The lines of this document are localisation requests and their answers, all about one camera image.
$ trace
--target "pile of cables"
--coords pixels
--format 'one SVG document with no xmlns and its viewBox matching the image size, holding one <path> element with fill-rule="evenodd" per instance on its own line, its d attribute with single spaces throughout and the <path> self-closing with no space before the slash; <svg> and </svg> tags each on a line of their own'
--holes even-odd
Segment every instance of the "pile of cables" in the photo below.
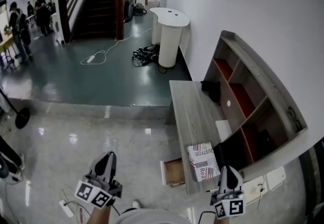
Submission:
<svg viewBox="0 0 324 224">
<path fill-rule="evenodd" d="M 158 64 L 158 56 L 160 52 L 160 44 L 155 44 L 153 46 L 139 48 L 133 52 L 132 63 L 135 67 L 146 66 L 150 63 L 156 63 L 158 65 L 158 71 L 160 73 L 167 73 L 167 70 L 163 68 L 163 71 L 160 70 Z"/>
</svg>

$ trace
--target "table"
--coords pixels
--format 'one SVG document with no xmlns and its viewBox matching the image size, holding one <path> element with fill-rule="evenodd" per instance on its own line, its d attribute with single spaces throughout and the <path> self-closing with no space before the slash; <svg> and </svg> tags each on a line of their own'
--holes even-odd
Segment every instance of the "table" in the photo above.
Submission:
<svg viewBox="0 0 324 224">
<path fill-rule="evenodd" d="M 158 63 L 164 68 L 176 64 L 182 28 L 190 23 L 183 13 L 168 8 L 151 8 L 154 13 L 152 44 L 160 43 Z"/>
<path fill-rule="evenodd" d="M 3 41 L 0 43 L 0 53 L 5 54 L 8 65 L 11 63 L 14 63 L 13 59 L 10 56 L 10 52 L 9 52 L 10 46 L 12 46 L 12 48 L 15 51 L 15 54 L 16 54 L 15 58 L 17 58 L 20 55 L 20 54 L 16 53 L 16 50 L 15 50 L 13 44 L 14 44 L 14 37 L 12 36 L 12 34 L 3 35 Z"/>
<path fill-rule="evenodd" d="M 214 190 L 218 187 L 219 176 L 201 182 L 193 180 L 187 148 L 205 142 L 211 142 L 213 147 L 221 143 L 215 121 L 226 119 L 223 111 L 201 90 L 200 82 L 170 81 L 170 89 L 172 103 L 167 121 L 171 123 L 174 114 L 186 191 L 194 194 Z"/>
</svg>

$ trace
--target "green epoxy floor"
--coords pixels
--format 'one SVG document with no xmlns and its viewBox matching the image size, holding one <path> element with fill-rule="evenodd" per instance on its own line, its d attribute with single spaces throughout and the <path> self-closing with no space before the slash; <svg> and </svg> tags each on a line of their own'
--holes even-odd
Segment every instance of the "green epoxy floor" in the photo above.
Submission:
<svg viewBox="0 0 324 224">
<path fill-rule="evenodd" d="M 125 38 L 152 27 L 152 13 L 134 17 L 125 24 Z M 186 65 L 179 60 L 166 74 L 156 64 L 136 68 L 132 53 L 151 44 L 152 31 L 119 43 L 107 53 L 103 65 L 80 65 L 84 58 L 107 50 L 113 40 L 98 39 L 67 45 L 54 43 L 54 34 L 40 36 L 30 45 L 33 60 L 17 70 L 1 72 L 1 84 L 11 98 L 74 104 L 121 106 L 168 106 L 169 80 L 189 80 Z M 97 55 L 93 62 L 101 62 Z"/>
</svg>

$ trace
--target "extension cord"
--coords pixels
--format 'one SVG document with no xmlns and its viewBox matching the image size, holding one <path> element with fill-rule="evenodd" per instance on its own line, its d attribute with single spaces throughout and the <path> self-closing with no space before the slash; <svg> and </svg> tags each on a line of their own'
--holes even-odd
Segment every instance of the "extension cord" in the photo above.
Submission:
<svg viewBox="0 0 324 224">
<path fill-rule="evenodd" d="M 74 216 L 74 213 L 73 211 L 70 209 L 70 207 L 66 204 L 66 202 L 64 200 L 60 201 L 59 202 L 62 209 L 64 210 L 64 212 L 66 213 L 66 215 L 69 217 L 69 218 L 72 218 Z"/>
<path fill-rule="evenodd" d="M 131 35 L 130 37 L 128 37 L 127 39 L 124 39 L 124 40 L 119 40 L 115 45 L 113 45 L 112 47 L 110 47 L 107 51 L 105 50 L 100 50 L 99 52 L 95 53 L 94 55 L 91 55 L 91 56 L 88 56 L 87 58 L 83 59 L 80 64 L 81 65 L 101 65 L 101 64 L 104 64 L 107 60 L 107 57 L 106 57 L 106 54 L 111 50 L 113 49 L 115 46 L 118 45 L 119 42 L 122 42 L 122 41 L 125 41 L 125 40 L 129 40 L 130 38 L 132 38 L 133 36 L 135 35 L 138 35 L 138 34 L 143 34 L 143 33 L 147 33 L 149 30 L 152 30 L 153 28 L 149 28 L 143 32 L 137 32 L 133 35 Z M 93 59 L 95 59 L 96 55 L 98 54 L 104 54 L 105 56 L 105 59 L 103 60 L 103 62 L 101 63 L 91 63 Z"/>
<path fill-rule="evenodd" d="M 92 55 L 92 56 L 87 60 L 87 64 L 90 64 L 91 61 L 92 61 L 93 59 L 95 59 L 95 57 L 96 57 L 96 56 Z"/>
</svg>

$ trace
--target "box with printed text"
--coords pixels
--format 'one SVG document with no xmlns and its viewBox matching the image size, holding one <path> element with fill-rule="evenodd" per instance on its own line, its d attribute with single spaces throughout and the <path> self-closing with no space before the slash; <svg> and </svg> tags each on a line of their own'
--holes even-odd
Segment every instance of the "box with printed text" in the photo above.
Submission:
<svg viewBox="0 0 324 224">
<path fill-rule="evenodd" d="M 203 181 L 220 175 L 212 144 L 210 142 L 191 145 L 187 149 L 191 171 L 196 181 Z"/>
</svg>

